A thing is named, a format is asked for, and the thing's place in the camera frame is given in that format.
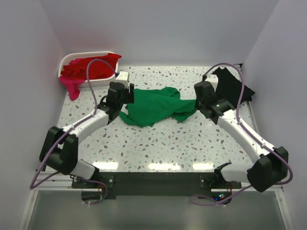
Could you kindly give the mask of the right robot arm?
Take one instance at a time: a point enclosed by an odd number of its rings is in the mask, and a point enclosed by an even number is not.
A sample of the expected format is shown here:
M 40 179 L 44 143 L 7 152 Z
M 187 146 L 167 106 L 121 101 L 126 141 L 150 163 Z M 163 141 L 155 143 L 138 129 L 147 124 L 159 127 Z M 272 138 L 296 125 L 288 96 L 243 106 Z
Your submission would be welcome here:
M 231 162 L 224 163 L 214 170 L 214 184 L 225 188 L 230 182 L 244 182 L 264 192 L 273 185 L 290 182 L 293 172 L 288 164 L 288 151 L 264 140 L 226 99 L 218 99 L 216 86 L 216 83 L 206 80 L 195 84 L 195 107 L 224 129 L 242 147 L 253 165 L 246 168 L 233 166 Z

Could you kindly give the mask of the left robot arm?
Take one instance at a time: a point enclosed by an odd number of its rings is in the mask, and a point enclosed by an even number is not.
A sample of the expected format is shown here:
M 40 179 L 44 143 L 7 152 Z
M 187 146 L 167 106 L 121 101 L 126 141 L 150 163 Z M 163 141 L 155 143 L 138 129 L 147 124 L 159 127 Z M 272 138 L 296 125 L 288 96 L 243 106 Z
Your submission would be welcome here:
M 134 103 L 134 84 L 125 86 L 111 82 L 100 103 L 94 99 L 95 107 L 82 119 L 59 128 L 51 127 L 45 138 L 39 160 L 63 175 L 82 178 L 89 188 L 99 184 L 99 169 L 78 157 L 79 144 L 96 130 L 109 125 L 118 116 L 125 104 Z

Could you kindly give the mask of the green t-shirt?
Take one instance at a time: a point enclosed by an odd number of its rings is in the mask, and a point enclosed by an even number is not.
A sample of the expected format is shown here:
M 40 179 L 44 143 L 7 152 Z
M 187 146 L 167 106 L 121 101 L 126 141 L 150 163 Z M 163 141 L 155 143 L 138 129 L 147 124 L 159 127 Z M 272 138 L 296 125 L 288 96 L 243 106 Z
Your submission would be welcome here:
M 182 123 L 196 112 L 195 100 L 182 100 L 173 87 L 155 90 L 134 90 L 134 103 L 126 105 L 127 113 L 119 117 L 130 126 L 153 126 L 169 117 Z

